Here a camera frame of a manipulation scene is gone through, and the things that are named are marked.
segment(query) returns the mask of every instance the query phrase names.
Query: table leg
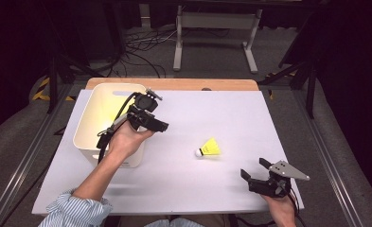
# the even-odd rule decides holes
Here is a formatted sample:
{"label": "table leg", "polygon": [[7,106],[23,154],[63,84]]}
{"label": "table leg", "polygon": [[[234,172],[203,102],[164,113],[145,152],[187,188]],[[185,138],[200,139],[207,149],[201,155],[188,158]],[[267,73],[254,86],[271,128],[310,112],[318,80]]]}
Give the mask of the table leg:
{"label": "table leg", "polygon": [[245,52],[245,57],[247,58],[248,65],[250,66],[250,71],[253,74],[258,72],[256,61],[254,60],[253,52],[251,51],[251,47],[253,46],[254,38],[256,37],[257,28],[259,25],[259,20],[262,14],[262,9],[257,10],[256,18],[254,18],[254,22],[251,26],[251,33],[250,33],[250,40],[247,42],[243,42],[243,48]]}
{"label": "table leg", "polygon": [[182,6],[179,6],[177,9],[177,42],[176,42],[176,52],[174,53],[174,64],[173,70],[180,71],[182,67],[182,52],[183,52],[183,39],[182,39],[182,15],[183,10]]}

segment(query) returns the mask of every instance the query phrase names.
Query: storage bin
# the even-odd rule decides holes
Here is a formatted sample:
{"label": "storage bin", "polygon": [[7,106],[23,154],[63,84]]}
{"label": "storage bin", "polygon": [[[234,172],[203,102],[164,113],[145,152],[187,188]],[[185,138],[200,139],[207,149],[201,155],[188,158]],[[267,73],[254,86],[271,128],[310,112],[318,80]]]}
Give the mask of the storage bin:
{"label": "storage bin", "polygon": [[[133,92],[146,93],[146,88],[140,84],[132,83],[101,83],[97,85],[82,113],[79,125],[74,135],[74,145],[94,165],[97,165],[97,158],[100,149],[97,148],[98,133],[108,129],[115,120],[115,117],[128,96]],[[123,110],[127,112],[128,106],[133,104],[131,100]],[[121,167],[137,167],[143,157],[144,143],[138,151],[127,158]]]}

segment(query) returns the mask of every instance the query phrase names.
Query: black cable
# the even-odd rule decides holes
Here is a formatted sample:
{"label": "black cable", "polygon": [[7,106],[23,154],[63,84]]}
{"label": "black cable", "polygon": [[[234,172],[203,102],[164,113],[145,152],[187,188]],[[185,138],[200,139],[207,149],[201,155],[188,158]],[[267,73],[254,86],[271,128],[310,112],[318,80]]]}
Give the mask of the black cable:
{"label": "black cable", "polygon": [[[130,52],[132,52],[132,53],[136,52],[138,50],[149,51],[149,50],[153,49],[154,47],[156,47],[158,44],[166,42],[175,33],[175,31],[176,30],[166,30],[163,33],[159,33],[159,31],[157,30],[156,35],[154,35],[154,36],[150,36],[150,37],[144,36],[144,37],[142,37],[138,40],[127,41],[126,46],[131,49]],[[171,32],[171,34],[169,36],[167,36],[166,38],[162,37],[163,35],[165,35],[169,32]]]}
{"label": "black cable", "polygon": [[[174,31],[175,29],[169,29],[169,30],[163,30],[163,32],[170,32],[170,31]],[[130,34],[127,34],[128,36],[131,36],[131,35],[137,35],[137,34],[142,34],[142,33],[151,33],[150,31],[140,31],[140,32],[135,32],[135,33],[130,33]]]}
{"label": "black cable", "polygon": [[127,74],[127,67],[126,67],[126,65],[123,63],[122,60],[120,60],[120,63],[123,65],[123,67],[124,67],[124,72],[126,73],[126,76],[125,76],[125,77],[127,77],[127,76],[128,76],[128,74]]}
{"label": "black cable", "polygon": [[113,66],[111,67],[111,70],[109,71],[108,75],[106,75],[106,78],[108,78],[112,74],[112,71],[113,71]]}
{"label": "black cable", "polygon": [[[110,131],[113,131],[115,129],[115,124],[114,124],[115,121],[121,116],[121,113],[123,113],[124,108],[127,106],[127,104],[129,103],[129,101],[133,98],[133,96],[135,96],[135,94],[136,93],[132,93],[124,101],[123,105],[121,106],[120,110],[118,111],[117,115],[115,116],[115,120],[113,121],[112,126],[110,127]],[[109,132],[109,130],[101,131],[100,133],[97,134],[97,136],[102,136],[103,133],[111,133],[111,135],[109,135],[110,136],[109,141],[110,141],[111,138],[112,138],[112,136],[115,134],[115,131],[114,132]],[[109,143],[106,143],[106,145],[102,146],[102,148],[100,149],[99,156],[97,158],[97,163],[98,164],[102,161],[103,157],[105,156],[105,151],[106,151],[106,148],[107,148],[108,144]]]}
{"label": "black cable", "polygon": [[[117,64],[118,61],[119,61],[119,58],[115,58],[115,60],[112,61],[111,63],[106,64],[106,65],[103,65],[103,66],[101,66],[101,67],[99,67],[99,68],[94,68],[94,69],[91,68],[91,70],[93,70],[93,71],[95,71],[95,72],[106,71],[106,70],[112,68],[113,66],[115,66],[115,64]],[[77,69],[72,69],[72,68],[70,68],[70,70],[71,70],[74,74],[76,74],[76,75],[86,75],[86,74],[87,74],[86,72],[83,72],[83,71],[81,71],[81,70],[77,70]]]}
{"label": "black cable", "polygon": [[290,193],[288,193],[287,196],[292,201],[292,205],[294,207],[294,215],[301,222],[301,224],[303,225],[303,227],[307,227],[307,225],[304,222],[304,220],[300,217],[300,205],[299,205],[299,202],[298,202],[298,198],[295,196],[295,193],[294,193],[293,190],[292,190],[292,193],[293,193],[293,195],[295,197],[295,200],[292,198],[292,196],[290,195]]}
{"label": "black cable", "polygon": [[[128,61],[125,61],[125,60],[122,60],[124,62],[126,62],[127,64],[131,64],[131,65],[140,65],[140,66],[143,66],[143,65],[149,65],[149,64],[140,64],[140,63],[131,63],[131,62],[128,62]],[[159,65],[159,64],[153,64],[154,67],[158,67],[160,69],[162,69],[163,73],[164,73],[164,78],[166,77],[166,70],[164,67],[162,67],[162,65]]]}
{"label": "black cable", "polygon": [[120,74],[118,73],[118,70],[114,70],[113,72],[115,73],[116,76],[121,78]]}
{"label": "black cable", "polygon": [[134,53],[131,53],[131,52],[126,52],[126,54],[130,54],[130,55],[136,56],[136,57],[138,57],[138,58],[140,58],[140,59],[146,61],[146,62],[147,62],[147,63],[148,63],[152,68],[153,68],[153,70],[155,71],[155,73],[156,73],[156,75],[158,76],[158,78],[161,78],[159,72],[156,70],[155,66],[154,66],[152,63],[150,63],[150,61],[146,60],[145,58],[143,58],[143,57],[141,57],[141,56],[139,56],[139,55],[136,55],[136,54],[134,54]]}

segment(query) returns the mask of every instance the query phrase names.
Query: gripper camera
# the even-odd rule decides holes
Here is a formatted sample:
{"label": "gripper camera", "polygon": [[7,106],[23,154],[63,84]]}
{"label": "gripper camera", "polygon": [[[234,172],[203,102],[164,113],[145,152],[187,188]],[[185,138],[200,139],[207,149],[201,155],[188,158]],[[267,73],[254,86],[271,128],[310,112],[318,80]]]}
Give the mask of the gripper camera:
{"label": "gripper camera", "polygon": [[259,158],[259,163],[269,170],[267,181],[251,178],[250,174],[244,169],[241,170],[241,178],[248,183],[250,191],[264,196],[283,198],[290,194],[292,190],[291,178],[304,181],[310,179],[309,176],[284,161],[271,164],[265,159]]}
{"label": "gripper camera", "polygon": [[[124,108],[127,106],[129,101],[134,97],[134,103],[129,106],[126,113],[122,114]],[[145,94],[132,93],[121,106],[114,123],[106,131],[101,131],[97,136],[99,140],[97,142],[97,148],[100,148],[98,162],[103,159],[105,149],[107,148],[111,138],[115,134],[115,131],[128,120],[135,130],[139,127],[143,127],[150,131],[163,132],[168,128],[168,123],[160,121],[155,118],[152,112],[158,106],[156,98],[162,100],[153,90],[147,89]]]}

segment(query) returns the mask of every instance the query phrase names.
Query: wrist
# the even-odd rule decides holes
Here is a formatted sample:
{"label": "wrist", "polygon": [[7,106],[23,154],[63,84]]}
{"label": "wrist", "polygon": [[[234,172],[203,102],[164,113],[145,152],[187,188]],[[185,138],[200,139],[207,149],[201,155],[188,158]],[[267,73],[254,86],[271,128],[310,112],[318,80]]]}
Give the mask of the wrist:
{"label": "wrist", "polygon": [[119,168],[126,158],[127,157],[120,152],[108,152],[102,162],[107,166]]}

